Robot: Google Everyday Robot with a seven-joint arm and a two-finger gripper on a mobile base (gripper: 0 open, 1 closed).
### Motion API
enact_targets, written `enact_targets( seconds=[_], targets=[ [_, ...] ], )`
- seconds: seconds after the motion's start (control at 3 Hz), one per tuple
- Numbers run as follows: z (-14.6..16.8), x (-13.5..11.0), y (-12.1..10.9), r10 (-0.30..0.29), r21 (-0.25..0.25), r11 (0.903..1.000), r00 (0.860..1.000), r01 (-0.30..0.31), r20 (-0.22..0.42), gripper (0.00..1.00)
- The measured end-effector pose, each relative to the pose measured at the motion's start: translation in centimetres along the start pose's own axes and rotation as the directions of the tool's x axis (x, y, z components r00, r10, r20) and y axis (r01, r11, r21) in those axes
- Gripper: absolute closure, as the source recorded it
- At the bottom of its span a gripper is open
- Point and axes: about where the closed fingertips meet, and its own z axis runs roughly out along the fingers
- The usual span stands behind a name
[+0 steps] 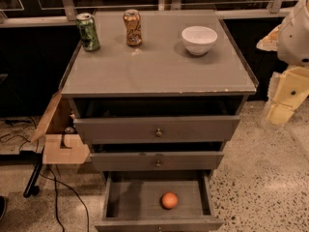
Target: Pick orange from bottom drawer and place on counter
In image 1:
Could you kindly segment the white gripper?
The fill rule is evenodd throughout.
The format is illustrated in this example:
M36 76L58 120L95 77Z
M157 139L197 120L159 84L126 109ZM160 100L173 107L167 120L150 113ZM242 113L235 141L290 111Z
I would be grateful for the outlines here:
M273 28L258 41L256 47L263 51L277 51L280 26ZM280 75L279 84L273 98L276 104L270 104L267 120L273 125L286 124L304 100L309 96L309 70L294 67Z

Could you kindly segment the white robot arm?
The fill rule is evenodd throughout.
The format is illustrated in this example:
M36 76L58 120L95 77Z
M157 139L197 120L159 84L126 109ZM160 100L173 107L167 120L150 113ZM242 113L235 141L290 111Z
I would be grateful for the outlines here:
M285 125L309 96L309 0L298 0L283 21L256 44L276 51L288 67L268 85L266 121Z

